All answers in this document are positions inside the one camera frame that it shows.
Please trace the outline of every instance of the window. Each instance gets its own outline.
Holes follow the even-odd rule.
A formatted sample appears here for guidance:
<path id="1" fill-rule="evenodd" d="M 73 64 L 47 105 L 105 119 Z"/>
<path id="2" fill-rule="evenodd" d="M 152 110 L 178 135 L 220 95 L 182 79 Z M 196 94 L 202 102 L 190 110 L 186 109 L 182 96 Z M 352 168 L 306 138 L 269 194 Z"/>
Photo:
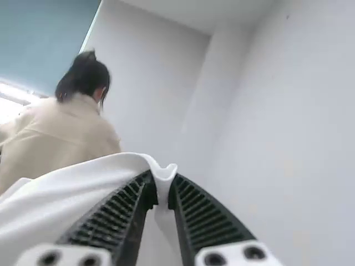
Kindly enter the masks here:
<path id="1" fill-rule="evenodd" d="M 33 93 L 0 83 L 0 124 L 14 119 L 25 105 L 38 102 Z"/>

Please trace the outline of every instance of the white ceiling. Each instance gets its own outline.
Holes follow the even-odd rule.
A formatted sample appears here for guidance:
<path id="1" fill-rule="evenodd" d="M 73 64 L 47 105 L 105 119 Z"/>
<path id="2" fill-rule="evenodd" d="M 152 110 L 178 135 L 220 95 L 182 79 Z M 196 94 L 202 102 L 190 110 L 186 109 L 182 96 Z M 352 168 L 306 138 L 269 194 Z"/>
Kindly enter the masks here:
<path id="1" fill-rule="evenodd" d="M 121 0 L 161 17 L 212 34 L 223 21 L 253 27 L 274 0 Z"/>

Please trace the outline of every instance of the screw hole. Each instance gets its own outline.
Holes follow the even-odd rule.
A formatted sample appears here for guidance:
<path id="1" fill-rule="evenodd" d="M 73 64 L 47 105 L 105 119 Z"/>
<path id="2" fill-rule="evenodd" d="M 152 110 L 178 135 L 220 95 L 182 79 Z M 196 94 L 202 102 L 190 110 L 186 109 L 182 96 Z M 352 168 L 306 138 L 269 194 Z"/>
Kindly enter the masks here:
<path id="1" fill-rule="evenodd" d="M 101 261 L 99 257 L 90 255 L 82 259 L 82 261 L 79 263 L 80 266 L 100 266 Z"/>
<path id="2" fill-rule="evenodd" d="M 218 253 L 210 253 L 205 256 L 205 264 L 208 266 L 222 266 L 226 264 L 226 260 Z"/>
<path id="3" fill-rule="evenodd" d="M 266 258 L 265 252 L 259 247 L 247 247 L 244 249 L 244 256 L 247 259 L 261 260 Z"/>
<path id="4" fill-rule="evenodd" d="M 56 265 L 58 260 L 60 258 L 60 253 L 57 251 L 50 251 L 48 253 L 46 253 L 45 255 L 43 255 L 39 261 L 38 261 L 38 265 L 39 266 L 53 266 Z"/>

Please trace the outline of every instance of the coat collar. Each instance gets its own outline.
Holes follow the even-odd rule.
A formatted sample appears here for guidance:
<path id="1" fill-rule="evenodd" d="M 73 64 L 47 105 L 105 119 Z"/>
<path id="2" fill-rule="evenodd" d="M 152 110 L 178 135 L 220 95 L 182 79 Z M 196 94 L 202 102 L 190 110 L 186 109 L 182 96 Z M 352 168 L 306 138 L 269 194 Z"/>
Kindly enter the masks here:
<path id="1" fill-rule="evenodd" d="M 95 112 L 97 112 L 98 114 L 100 114 L 100 109 L 99 109 L 99 105 L 96 103 L 96 101 L 88 96 L 88 95 L 84 95 L 81 93 L 76 93 L 74 94 L 73 98 L 72 98 L 72 102 L 75 105 L 80 105 L 80 107 L 86 108 L 86 109 L 91 109 Z"/>

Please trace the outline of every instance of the beige coat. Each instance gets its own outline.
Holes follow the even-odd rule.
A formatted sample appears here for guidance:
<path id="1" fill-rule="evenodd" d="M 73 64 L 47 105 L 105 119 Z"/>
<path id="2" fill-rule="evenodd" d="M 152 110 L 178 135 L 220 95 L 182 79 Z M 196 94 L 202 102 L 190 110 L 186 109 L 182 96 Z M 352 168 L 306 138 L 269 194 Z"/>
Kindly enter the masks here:
<path id="1" fill-rule="evenodd" d="M 36 178 L 53 170 L 120 152 L 113 127 L 99 115 L 96 102 L 76 94 L 29 106 L 0 125 L 0 194 L 21 177 Z"/>

